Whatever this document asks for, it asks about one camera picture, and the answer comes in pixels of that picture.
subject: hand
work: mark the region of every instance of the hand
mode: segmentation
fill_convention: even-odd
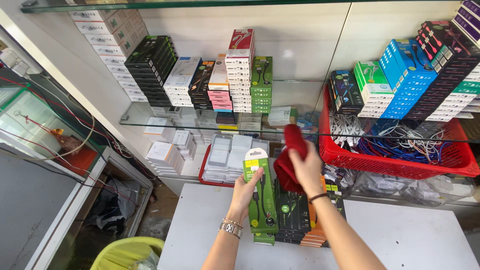
[[[258,180],[262,177],[264,169],[258,168],[252,179],[245,183],[243,174],[235,181],[235,187],[233,188],[233,197],[228,210],[227,218],[240,224],[243,223],[245,217],[248,216],[248,204],[253,196],[253,189]]]
[[[288,156],[293,163],[295,176],[308,197],[317,196],[324,193],[320,174],[324,166],[323,160],[316,151],[315,145],[306,141],[308,145],[308,154],[305,160],[302,160],[295,149],[288,150]]]

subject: floor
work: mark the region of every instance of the floor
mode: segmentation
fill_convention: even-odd
[[[157,201],[148,202],[136,236],[150,236],[165,240],[179,198],[164,184],[156,186],[152,194],[156,196]]]

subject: silver watch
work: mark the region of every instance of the silver watch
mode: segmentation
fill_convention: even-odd
[[[218,228],[218,231],[220,230],[223,230],[225,232],[229,232],[231,234],[234,234],[236,235],[239,239],[241,238],[241,235],[242,235],[242,231],[239,227],[233,225],[233,224],[230,224],[230,223],[226,223],[226,222],[222,222],[220,224],[220,228]]]

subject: yellow bag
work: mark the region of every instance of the yellow bag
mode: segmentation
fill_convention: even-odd
[[[151,250],[160,256],[164,244],[161,239],[146,236],[115,241],[98,254],[90,270],[126,270],[137,260],[147,258]]]

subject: bracelet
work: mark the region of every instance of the bracelet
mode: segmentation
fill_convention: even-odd
[[[223,230],[227,233],[231,233],[236,237],[238,237],[239,239],[241,239],[241,235],[242,235],[241,229],[233,224],[222,222],[220,224],[220,228],[218,228],[218,231],[220,230]]]
[[[325,197],[325,196],[328,196],[328,193],[323,193],[323,194],[319,194],[319,195],[317,195],[317,196],[313,196],[313,197],[309,200],[309,202],[312,202],[312,201],[315,200],[315,199],[318,199],[318,198],[321,198],[321,197]]]
[[[232,224],[235,224],[235,225],[239,226],[240,229],[243,229],[243,226],[240,225],[240,223],[238,223],[238,222],[235,222],[235,221],[233,221],[233,220],[229,220],[229,219],[227,219],[227,218],[224,218],[223,221],[228,221],[228,222],[230,222],[230,223],[232,223]]]

